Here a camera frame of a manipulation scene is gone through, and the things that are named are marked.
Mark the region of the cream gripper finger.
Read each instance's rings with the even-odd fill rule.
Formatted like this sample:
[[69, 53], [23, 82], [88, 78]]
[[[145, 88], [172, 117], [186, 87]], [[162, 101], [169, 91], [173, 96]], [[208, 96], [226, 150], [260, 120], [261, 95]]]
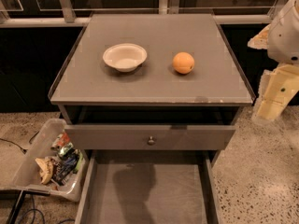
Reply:
[[275, 120], [299, 92], [299, 66], [280, 63], [272, 72], [265, 70], [260, 82], [260, 101], [255, 105], [259, 119]]
[[270, 25], [266, 25], [257, 35], [248, 42], [248, 47], [252, 49], [268, 49], [268, 32]]

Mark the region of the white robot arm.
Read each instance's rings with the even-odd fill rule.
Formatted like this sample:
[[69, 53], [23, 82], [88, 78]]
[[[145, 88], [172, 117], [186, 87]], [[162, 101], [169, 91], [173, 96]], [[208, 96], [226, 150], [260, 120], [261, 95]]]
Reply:
[[252, 116], [259, 123], [272, 122], [299, 92], [299, 0], [289, 0], [248, 46], [266, 49], [278, 62], [273, 71], [263, 71]]

